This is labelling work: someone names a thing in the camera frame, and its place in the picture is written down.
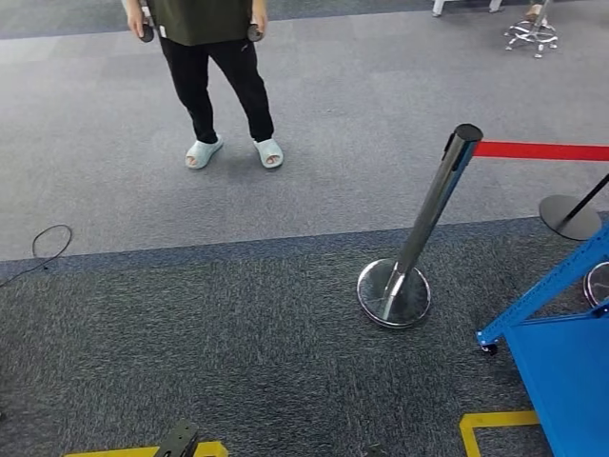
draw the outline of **white table leg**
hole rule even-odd
[[[501,8],[501,0],[491,0],[491,5],[488,6],[490,12],[497,12]]]
[[[444,0],[434,0],[434,8],[432,10],[432,14],[434,17],[438,17],[441,15],[441,10],[444,8]]]

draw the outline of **yellow tape line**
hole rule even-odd
[[[102,450],[84,454],[68,454],[65,457],[153,457],[158,447],[140,447],[137,449]],[[199,443],[195,457],[229,457],[229,452],[219,441]]]
[[[464,415],[459,428],[468,457],[482,457],[475,441],[474,428],[536,426],[539,423],[535,411],[478,412]]]

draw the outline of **black metal object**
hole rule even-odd
[[[601,305],[596,309],[592,309],[592,313],[594,317],[604,317],[609,312],[609,305]]]
[[[198,443],[197,426],[182,420],[161,443],[155,457],[193,457]]]
[[[495,344],[482,346],[482,350],[490,355],[497,355],[497,352],[499,351],[497,345]]]
[[[141,27],[143,30],[143,36],[140,36],[140,39],[143,43],[150,43],[155,39],[155,30],[152,29],[152,26],[149,24],[142,24]]]
[[[540,204],[540,215],[549,228],[572,240],[584,241],[600,230],[601,217],[587,204],[609,183],[609,174],[602,178],[582,201],[566,195],[552,195]]]
[[[387,457],[389,455],[389,454],[383,450],[380,444],[376,444],[369,447],[365,454],[364,454],[364,457]]]
[[[263,33],[260,33],[258,24],[250,24],[248,28],[248,38],[252,43],[257,43],[264,37]]]

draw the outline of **foot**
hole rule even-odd
[[[189,169],[202,169],[223,144],[224,140],[220,135],[217,135],[217,141],[212,145],[197,141],[186,154],[186,166]]]
[[[284,152],[274,139],[254,141],[254,144],[260,154],[260,160],[266,169],[275,169],[284,163]]]

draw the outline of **blue metal cart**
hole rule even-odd
[[[527,319],[609,259],[609,225],[478,331],[494,353],[503,336],[557,457],[609,456],[609,300],[581,314]]]

